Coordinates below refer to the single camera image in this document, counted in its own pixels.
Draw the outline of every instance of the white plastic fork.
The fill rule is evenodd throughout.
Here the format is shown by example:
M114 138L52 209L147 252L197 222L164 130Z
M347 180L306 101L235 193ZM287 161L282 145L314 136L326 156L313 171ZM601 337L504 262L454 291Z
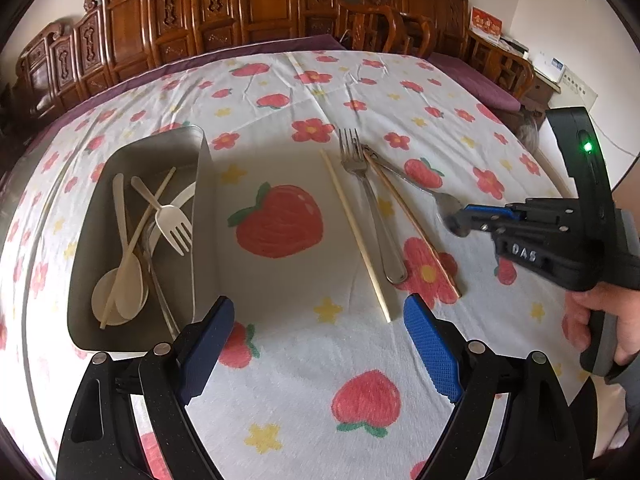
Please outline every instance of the white plastic fork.
M188 253L191 250L191 233L193 228L187 215L175 205L162 205L159 203L140 177L132 177L131 186L155 208L156 225L166 240L171 244L171 247L173 247L180 256Z

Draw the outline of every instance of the gray sleeve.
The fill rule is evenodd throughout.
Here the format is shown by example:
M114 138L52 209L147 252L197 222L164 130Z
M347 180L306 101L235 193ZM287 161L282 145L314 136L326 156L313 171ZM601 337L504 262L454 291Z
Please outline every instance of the gray sleeve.
M626 412L629 414L629 433L640 422L640 354L615 376L606 377L607 384L619 384L626 391Z

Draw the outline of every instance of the floral tablecloth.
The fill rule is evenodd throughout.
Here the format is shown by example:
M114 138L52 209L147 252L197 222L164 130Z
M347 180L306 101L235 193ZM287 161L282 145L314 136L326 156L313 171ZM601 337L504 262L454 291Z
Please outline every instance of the floral tablecloth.
M45 479L90 355L66 329L70 272L84 213L116 149L191 123L218 169L221 294L236 324L188 412L226 478L407 478L452 410L436 393L401 319L411 292L466 338L495 352L545 351L569 399L584 376L562 337L562 291L496 262L485 234L458 239L433 200L398 182L463 297L455 301L411 224L372 176L410 272L383 284L386 324L318 149L337 166L337 129L426 186L469 203L559 196L515 137L428 62L362 52L260 54L206 64L124 92L64 126L36 168L0 260L0 418ZM371 253L372 221L355 179L339 171ZM380 276L380 263L376 260ZM472 471L488 465L498 399ZM167 478L143 402L142 441Z

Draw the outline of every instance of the wooden chopstick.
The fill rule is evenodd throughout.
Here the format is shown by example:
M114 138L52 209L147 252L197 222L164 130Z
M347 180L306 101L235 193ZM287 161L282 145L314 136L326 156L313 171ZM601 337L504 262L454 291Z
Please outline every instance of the wooden chopstick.
M160 184L158 191L156 191L156 199L160 198L160 196L162 195L162 192L164 191L164 188L171 180L171 177L174 176L174 173L175 173L175 168L171 168L171 170L169 170L169 173L167 173L167 176L162 181L162 184ZM146 221L151 216L151 212L153 210L154 210L153 207L151 207L150 205L146 207L146 210L143 213L142 218L140 219L140 223L138 224L138 227L136 227L136 230L133 233L133 236L131 237L129 246L127 247L127 250L122 255L120 265L118 266L118 271L116 272L116 279L113 282L113 286L111 287L109 297L107 298L107 304L105 305L104 311L102 313L100 330L104 330L104 327L107 326L107 320L109 319L109 315L111 314L111 309L113 308L113 304L115 303L115 300L116 300L115 292L118 284L120 283L120 280L122 279L122 269L124 269L127 266L127 262L129 261L130 256L133 254L133 249L136 247L136 243L138 243L138 238L140 238L140 235L142 234L142 229L144 229Z
M349 225L351 226L351 231L353 232L353 236L356 238L356 243L360 250L360 254L362 255L362 259L364 260L364 264L367 267L367 272L369 273L369 278L371 280L371 285L373 285L373 290L378 297L378 302L380 303L380 308L382 309L382 313L385 315L385 319L387 323L391 323L391 315L389 314L389 309L386 306L385 297L382 294L382 288L380 287L380 281L376 276L376 271L373 268L373 264L371 263L371 257L369 256L369 251L367 251L367 246L364 243L364 238L362 237L362 232L358 227L358 223L356 222L356 217L353 215L353 211L351 210L351 206L347 200L347 196L344 193L344 189L342 188L342 184L340 184L340 180L338 180L338 176L335 174L334 167L331 165L331 161L329 160L329 156L326 154L325 150L320 150L320 155L322 155L322 160L326 164L326 168L329 170L329 174L331 175L331 180L334 183L335 190L338 193L338 197L340 197L340 202L342 202L342 208L344 209L345 215L347 215L347 220L349 221Z
M400 196L400 194L398 193L398 190L394 187L394 185L388 179L384 171L382 171L382 168L380 168L380 166L376 163L376 161L371 158L369 153L367 153L367 150L362 150L362 151L364 153L364 157L367 159L367 162L373 168L373 171L375 171L376 174L380 177L380 180L382 180L382 183L389 190L389 192L394 196L394 198L396 199L396 202L399 203L400 207L404 211L404 214L407 216L409 221L414 225L415 230L418 231L418 234L420 235L422 240L424 240L424 242L427 244L427 247L429 248L431 256L433 257L434 260L436 260L436 264L438 265L438 268L442 272L444 279L447 280L447 283L449 284L451 289L455 292L456 297L460 298L462 295L460 294L460 291L456 286L456 282L453 280L451 275L447 272L447 269L445 269L444 266L442 265L442 262L440 261L440 257L438 256L438 251L436 251L433 245L431 245L431 242L427 238L427 233L424 232L424 229L422 228L422 226L417 221L414 214L409 209L409 206L406 204L404 199Z

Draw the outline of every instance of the purple fabric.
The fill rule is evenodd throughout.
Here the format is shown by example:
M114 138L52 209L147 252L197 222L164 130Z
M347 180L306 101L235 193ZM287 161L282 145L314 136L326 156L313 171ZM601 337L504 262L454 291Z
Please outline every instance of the purple fabric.
M442 70L483 105L506 112L520 110L520 102L514 96L505 92L461 59L434 52L430 55L429 62Z
M279 54L281 52L306 52L309 50L345 50L345 48L336 41L336 39L329 34L322 34L320 36L309 36L307 38L293 38L292 40L277 40L277 41L265 41L263 43L253 43L243 46L233 46L230 48L223 48L215 52L208 52L207 54L201 54L200 56L190 57L189 59L183 59L176 61L160 68L156 68L149 72L140 74L133 77L119 85L105 90L104 92L94 96L87 101L81 102L75 108L69 110L65 114L62 114L49 126L44 128L29 144L26 153L33 150L43 139L49 136L55 136L60 128L69 124L71 121L77 119L84 113L87 113L92 108L95 108L109 99L123 94L133 88L137 88L141 85L151 83L156 79L176 72L182 72L190 68L198 68L207 63L213 61L220 61L222 59L229 59L231 57L251 56L253 54Z

